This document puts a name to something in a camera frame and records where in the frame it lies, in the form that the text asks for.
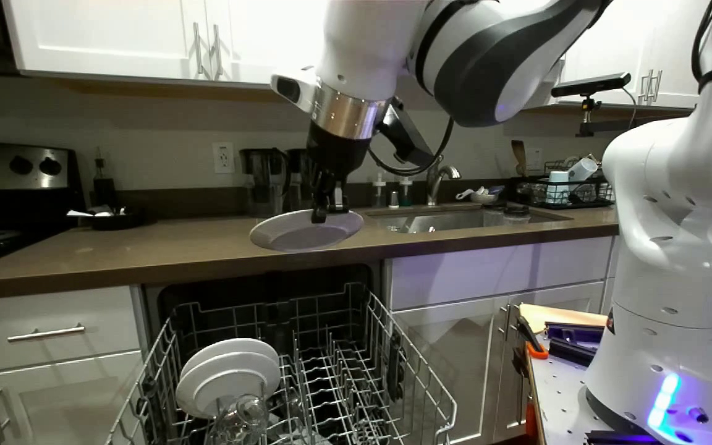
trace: white plate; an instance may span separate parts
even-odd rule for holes
[[[249,240],[266,251],[315,251],[349,240],[362,229],[357,214],[329,214],[325,222],[312,222],[312,210],[282,214],[252,229]]]
[[[233,352],[252,352],[252,353],[261,353],[272,362],[278,363],[278,353],[277,348],[272,348],[270,345],[260,341],[260,340],[225,340],[225,341],[215,341],[208,345],[204,348],[200,348],[197,353],[192,353],[186,367],[181,368],[181,378],[197,363],[209,362],[212,357],[225,357]]]
[[[178,405],[196,418],[215,418],[215,400],[225,405],[241,397],[273,393],[278,388],[278,362],[254,352],[230,352],[212,357],[181,376]]]

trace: electrical outlet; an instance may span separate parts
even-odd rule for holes
[[[212,146],[212,172],[223,177],[235,174],[235,148],[233,143],[215,143]]]

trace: wall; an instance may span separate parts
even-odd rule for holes
[[[438,146],[445,114],[409,81],[401,84],[409,117]],[[601,151],[606,143],[574,140],[574,120],[516,120],[493,128],[454,128],[445,161],[464,179],[513,177],[508,141],[523,140],[544,158]],[[282,101],[100,97],[63,89],[43,80],[0,80],[0,141],[50,143],[79,151],[81,179],[92,182],[92,158],[107,157],[119,189],[223,189],[241,177],[212,168],[212,143],[235,148],[307,141],[307,121]],[[370,182],[366,161],[352,182]]]

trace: dishwasher rack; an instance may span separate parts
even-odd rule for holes
[[[209,445],[215,424],[176,408],[183,363],[203,347],[252,337],[278,352],[261,444],[440,445],[456,404],[362,284],[244,306],[181,305],[160,327],[107,445]]]

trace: light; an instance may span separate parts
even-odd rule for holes
[[[669,444],[683,444],[678,435],[674,435],[674,425],[666,420],[666,411],[671,408],[671,400],[674,400],[674,393],[680,388],[680,376],[678,374],[666,374],[662,378],[662,385],[655,397],[655,404],[653,404],[653,411],[648,415],[648,425],[665,441]]]

